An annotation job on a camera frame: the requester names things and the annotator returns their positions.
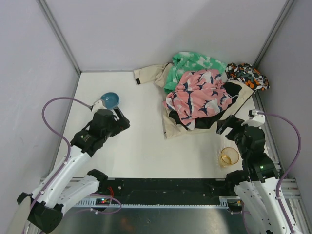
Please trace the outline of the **pink patterned cloth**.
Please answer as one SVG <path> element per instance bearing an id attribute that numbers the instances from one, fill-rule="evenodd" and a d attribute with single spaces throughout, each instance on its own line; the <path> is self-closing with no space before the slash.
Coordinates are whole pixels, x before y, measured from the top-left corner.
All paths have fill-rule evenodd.
<path id="1" fill-rule="evenodd" d="M 232 104 L 223 84 L 218 70 L 188 71 L 166 96 L 163 106 L 176 111 L 181 123 L 193 130 L 197 118 L 216 116 Z"/>

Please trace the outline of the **beige jacket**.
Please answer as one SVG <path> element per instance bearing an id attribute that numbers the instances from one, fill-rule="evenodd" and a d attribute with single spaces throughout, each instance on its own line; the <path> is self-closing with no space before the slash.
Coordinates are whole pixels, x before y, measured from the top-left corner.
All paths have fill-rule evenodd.
<path id="1" fill-rule="evenodd" d="M 164 65 L 151 65 L 134 70 L 135 80 L 138 85 L 152 81 L 162 88 L 172 66 L 171 63 L 166 63 Z M 224 88 L 230 95 L 234 95 L 233 103 L 227 110 L 222 111 L 216 116 L 198 118 L 195 121 L 195 128 L 193 130 L 189 130 L 181 123 L 176 111 L 162 108 L 165 137 L 170 139 L 183 134 L 215 132 L 217 129 L 217 122 L 219 120 L 225 120 L 230 115 L 236 115 L 254 92 L 250 87 L 237 80 L 226 82 Z"/>

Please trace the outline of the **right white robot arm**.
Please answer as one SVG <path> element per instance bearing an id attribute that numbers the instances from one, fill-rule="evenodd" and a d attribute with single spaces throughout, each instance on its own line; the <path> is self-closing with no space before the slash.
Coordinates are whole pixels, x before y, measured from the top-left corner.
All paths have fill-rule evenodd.
<path id="1" fill-rule="evenodd" d="M 226 184 L 235 192 L 251 214 L 262 234 L 300 234 L 281 190 L 281 179 L 273 161 L 265 153 L 265 122 L 263 113 L 249 112 L 244 121 L 234 115 L 217 121 L 217 133 L 226 128 L 228 140 L 235 142 L 242 158 L 242 170 L 226 175 Z"/>

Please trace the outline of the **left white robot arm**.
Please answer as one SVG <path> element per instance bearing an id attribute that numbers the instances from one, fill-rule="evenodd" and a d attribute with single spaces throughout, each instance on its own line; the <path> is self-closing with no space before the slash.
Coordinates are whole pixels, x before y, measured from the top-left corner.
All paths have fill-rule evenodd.
<path id="1" fill-rule="evenodd" d="M 129 120 L 118 107 L 94 112 L 92 120 L 71 140 L 69 154 L 32 193 L 22 192 L 17 198 L 18 204 L 30 199 L 27 220 L 48 234 L 80 200 L 89 194 L 104 191 L 107 175 L 97 169 L 90 170 L 77 185 L 69 189 L 66 186 L 108 138 L 129 127 Z"/>

